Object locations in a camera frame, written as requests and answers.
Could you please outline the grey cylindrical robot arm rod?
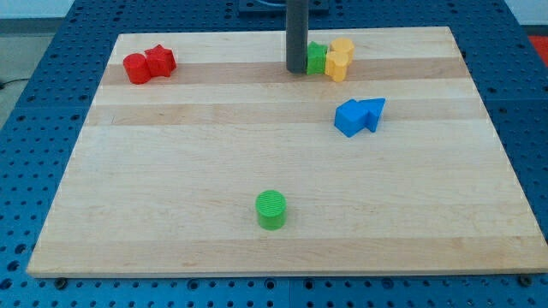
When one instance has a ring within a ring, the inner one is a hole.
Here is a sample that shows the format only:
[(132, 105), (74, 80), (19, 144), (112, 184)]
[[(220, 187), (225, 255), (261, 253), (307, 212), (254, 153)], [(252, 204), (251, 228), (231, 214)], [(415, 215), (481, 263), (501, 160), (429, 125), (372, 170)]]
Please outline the grey cylindrical robot arm rod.
[(286, 69), (292, 74), (307, 71), (308, 1), (286, 1)]

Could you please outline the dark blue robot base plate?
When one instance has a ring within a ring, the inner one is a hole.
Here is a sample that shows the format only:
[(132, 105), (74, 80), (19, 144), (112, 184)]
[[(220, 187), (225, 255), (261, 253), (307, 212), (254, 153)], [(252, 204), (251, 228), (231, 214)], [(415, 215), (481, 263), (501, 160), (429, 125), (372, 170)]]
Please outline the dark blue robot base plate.
[[(286, 11), (285, 0), (236, 0), (235, 5), (239, 15), (282, 14)], [(309, 0), (309, 13), (323, 14), (330, 9), (329, 0)]]

